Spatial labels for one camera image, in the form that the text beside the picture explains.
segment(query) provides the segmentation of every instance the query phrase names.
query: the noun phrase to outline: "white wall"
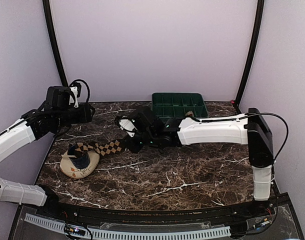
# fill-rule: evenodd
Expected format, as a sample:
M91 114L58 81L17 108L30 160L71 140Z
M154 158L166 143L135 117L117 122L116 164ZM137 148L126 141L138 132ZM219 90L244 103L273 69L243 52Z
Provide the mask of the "white wall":
M41 0L0 0L0 132L39 107L47 88L60 85ZM0 177L33 184L52 137L34 142L0 164ZM0 203L0 240L17 209Z
M275 166L305 235L305 0L265 2L258 46L241 109L277 113L289 124L289 140ZM283 124L266 117L277 150Z
M154 92L236 97L256 0L53 0L68 80L92 101L148 101Z

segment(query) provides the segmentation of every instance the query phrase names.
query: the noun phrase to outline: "black pole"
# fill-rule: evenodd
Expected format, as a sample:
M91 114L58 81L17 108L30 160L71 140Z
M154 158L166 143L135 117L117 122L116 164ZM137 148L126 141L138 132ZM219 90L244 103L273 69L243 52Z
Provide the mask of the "black pole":
M239 104L241 103L241 100L243 98L243 94L244 94L244 91L246 88L249 73L252 68L254 55L255 55L255 51L256 51L256 46L257 46L257 41L258 41L258 36L259 36L259 31L260 31L261 23L262 23L264 3L265 3L265 0L258 0L258 2L257 2L257 10L256 10L256 16L254 19L254 24L253 24L253 30L252 30L252 36L251 36L248 56L247 56L246 64L244 66L244 70L243 70L243 74L241 77L236 100L234 101L234 103L237 105L237 107L239 106Z
M68 82L65 75L63 62L57 44L50 2L49 0L42 0L42 3L43 3L44 16L46 18L49 40L52 48L53 57L56 62L57 70L59 73L60 81L64 87L68 87Z

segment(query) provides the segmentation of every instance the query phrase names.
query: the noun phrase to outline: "beige plate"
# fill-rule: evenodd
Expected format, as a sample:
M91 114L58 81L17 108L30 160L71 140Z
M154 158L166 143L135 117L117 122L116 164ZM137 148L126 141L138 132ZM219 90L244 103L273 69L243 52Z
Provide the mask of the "beige plate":
M84 169L78 169L74 166L69 157L63 157L60 161L60 170L70 178L73 179L82 179L91 174L99 163L99 154L95 153L95 151L88 152L90 157L89 166Z

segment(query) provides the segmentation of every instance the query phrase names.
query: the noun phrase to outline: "wooden stick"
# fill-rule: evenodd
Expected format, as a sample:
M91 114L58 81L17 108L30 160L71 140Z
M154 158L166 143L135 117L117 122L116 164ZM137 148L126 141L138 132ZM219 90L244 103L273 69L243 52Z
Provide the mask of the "wooden stick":
M76 159L77 157L75 155L61 155L63 158L72 158Z

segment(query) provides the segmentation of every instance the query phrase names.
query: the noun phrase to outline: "green crate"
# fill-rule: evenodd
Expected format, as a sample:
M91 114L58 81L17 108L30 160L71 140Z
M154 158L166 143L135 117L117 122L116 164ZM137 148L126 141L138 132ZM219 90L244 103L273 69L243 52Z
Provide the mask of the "green crate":
M195 118L207 118L208 111L202 95L199 93L168 93L152 94L151 110L164 123L169 118L184 118L189 111Z

